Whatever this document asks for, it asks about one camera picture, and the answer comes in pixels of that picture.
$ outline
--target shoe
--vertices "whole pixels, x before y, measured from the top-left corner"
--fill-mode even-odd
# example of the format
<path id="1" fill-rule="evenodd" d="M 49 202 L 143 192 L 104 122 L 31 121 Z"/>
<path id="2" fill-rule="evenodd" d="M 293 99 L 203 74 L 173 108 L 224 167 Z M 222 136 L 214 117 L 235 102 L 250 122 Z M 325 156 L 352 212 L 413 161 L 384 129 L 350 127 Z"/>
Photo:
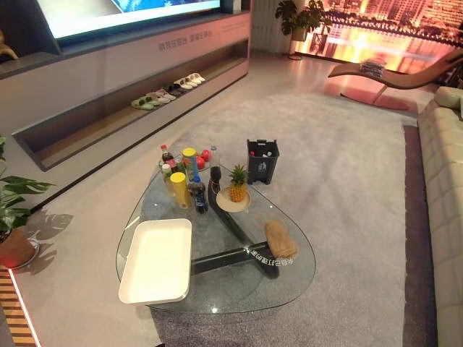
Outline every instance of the shoe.
<path id="1" fill-rule="evenodd" d="M 169 99 L 169 100 L 175 100 L 176 97 L 173 96 L 173 95 L 170 95 L 168 92 L 166 92 L 164 89 L 160 89 L 160 90 L 157 90 L 155 91 L 156 95 L 160 98 L 166 98 L 166 99 Z"/>
<path id="2" fill-rule="evenodd" d="M 190 79 L 191 82 L 196 83 L 197 85 L 200 85 L 201 83 L 203 83 L 203 81 L 197 78 L 195 74 L 191 74 L 190 76 L 188 76 L 188 78 Z"/>
<path id="3" fill-rule="evenodd" d="M 183 89 L 193 89 L 193 86 L 192 86 L 192 85 L 188 85 L 188 84 L 185 82 L 185 78 L 181 78 L 180 80 L 175 81 L 174 84 L 179 85 L 179 86 L 182 87 Z"/>
<path id="4" fill-rule="evenodd" d="M 149 111 L 154 108 L 154 105 L 150 105 L 149 103 L 146 103 L 144 98 L 138 98 L 137 100 L 133 100 L 130 103 L 131 107 L 138 108 L 139 110 L 145 110 Z"/>
<path id="5" fill-rule="evenodd" d="M 153 99 L 150 96 L 142 96 L 140 99 L 143 99 L 146 103 L 149 103 L 150 105 L 153 106 L 159 106 L 161 103 L 157 101 L 156 99 Z"/>
<path id="6" fill-rule="evenodd" d="M 197 83 L 194 83 L 189 77 L 185 77 L 185 83 L 187 85 L 191 85 L 192 87 L 196 88 L 197 87 Z"/>
<path id="7" fill-rule="evenodd" d="M 163 96 L 157 96 L 156 92 L 146 93 L 146 96 L 152 98 L 153 100 L 157 100 L 159 103 L 170 103 L 171 100 L 165 98 Z"/>
<path id="8" fill-rule="evenodd" d="M 180 92 L 182 95 L 189 92 L 188 89 L 183 88 L 183 87 L 182 87 L 181 85 L 179 85 L 178 83 L 174 83 L 173 86 L 174 86 L 175 90 L 178 91 L 178 92 Z"/>
<path id="9" fill-rule="evenodd" d="M 167 87 L 164 88 L 164 90 L 167 90 L 167 92 L 170 94 L 170 95 L 173 95 L 173 96 L 182 96 L 184 95 L 187 91 L 184 90 L 183 92 L 181 90 L 179 90 L 179 88 L 177 88 L 175 85 L 168 85 Z"/>
<path id="10" fill-rule="evenodd" d="M 201 82 L 205 82 L 205 78 L 202 77 L 200 74 L 198 74 L 197 72 L 194 72 L 192 73 L 192 75 L 195 77 L 195 79 L 198 79 L 200 80 Z"/>

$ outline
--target yellow cap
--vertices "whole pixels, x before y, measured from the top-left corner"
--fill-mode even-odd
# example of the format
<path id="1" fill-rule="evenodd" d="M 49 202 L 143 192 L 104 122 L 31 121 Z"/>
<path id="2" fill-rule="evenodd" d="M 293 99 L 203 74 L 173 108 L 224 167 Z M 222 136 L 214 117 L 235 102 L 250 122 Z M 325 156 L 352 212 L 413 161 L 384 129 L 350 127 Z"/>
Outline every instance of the yellow cap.
<path id="1" fill-rule="evenodd" d="M 183 172 L 176 172 L 171 175 L 172 183 L 182 183 L 187 177 Z"/>
<path id="2" fill-rule="evenodd" d="M 185 148 L 182 152 L 185 157 L 194 157 L 196 155 L 195 148 Z"/>

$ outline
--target glass tabletop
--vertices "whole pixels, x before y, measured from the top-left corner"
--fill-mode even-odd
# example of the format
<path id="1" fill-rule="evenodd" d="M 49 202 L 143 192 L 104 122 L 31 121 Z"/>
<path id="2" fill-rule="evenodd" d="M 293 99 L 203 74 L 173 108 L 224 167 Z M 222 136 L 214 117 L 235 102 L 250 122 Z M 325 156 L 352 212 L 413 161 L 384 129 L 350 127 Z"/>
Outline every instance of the glass tabletop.
<path id="1" fill-rule="evenodd" d="M 224 188 L 228 186 L 230 171 L 223 166 L 221 171 Z M 207 190 L 210 170 L 200 172 L 200 177 Z M 296 299 L 307 289 L 315 274 L 312 247 L 291 218 L 250 185 L 248 192 L 251 196 L 248 209 L 227 213 L 232 223 L 245 233 L 246 239 L 240 238 L 240 241 L 230 230 L 229 223 L 224 223 L 220 213 L 211 206 L 204 214 L 197 213 L 194 207 L 179 208 L 175 198 L 169 196 L 162 174 L 157 173 L 140 198 L 119 241 L 116 255 L 119 279 L 139 223 L 186 218 L 192 223 L 192 274 L 188 295 L 181 301 L 152 307 L 174 312 L 236 313 L 277 307 Z M 271 256 L 264 229 L 270 220 L 277 220 L 297 245 L 298 252 L 292 259 Z M 194 271 L 199 262 L 217 265 L 217 261 L 222 261 L 217 268 Z"/>

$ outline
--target small trash bin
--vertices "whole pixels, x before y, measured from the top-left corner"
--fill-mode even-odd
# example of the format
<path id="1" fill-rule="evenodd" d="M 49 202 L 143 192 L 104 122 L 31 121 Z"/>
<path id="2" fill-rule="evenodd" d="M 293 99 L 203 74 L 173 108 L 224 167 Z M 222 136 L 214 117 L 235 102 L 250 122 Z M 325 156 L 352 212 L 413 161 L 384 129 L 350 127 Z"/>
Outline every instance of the small trash bin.
<path id="1" fill-rule="evenodd" d="M 270 184 L 280 152 L 276 140 L 247 141 L 247 183 L 261 181 Z"/>

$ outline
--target city skyline mural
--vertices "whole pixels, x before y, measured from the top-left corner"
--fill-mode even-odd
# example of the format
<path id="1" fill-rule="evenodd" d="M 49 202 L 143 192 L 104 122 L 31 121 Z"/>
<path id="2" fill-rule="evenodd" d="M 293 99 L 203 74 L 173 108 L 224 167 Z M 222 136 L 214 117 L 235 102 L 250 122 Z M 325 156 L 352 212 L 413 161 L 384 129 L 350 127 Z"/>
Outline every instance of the city skyline mural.
<path id="1" fill-rule="evenodd" d="M 323 0 L 333 22 L 297 51 L 342 61 L 377 59 L 386 68 L 420 71 L 463 47 L 463 0 Z"/>

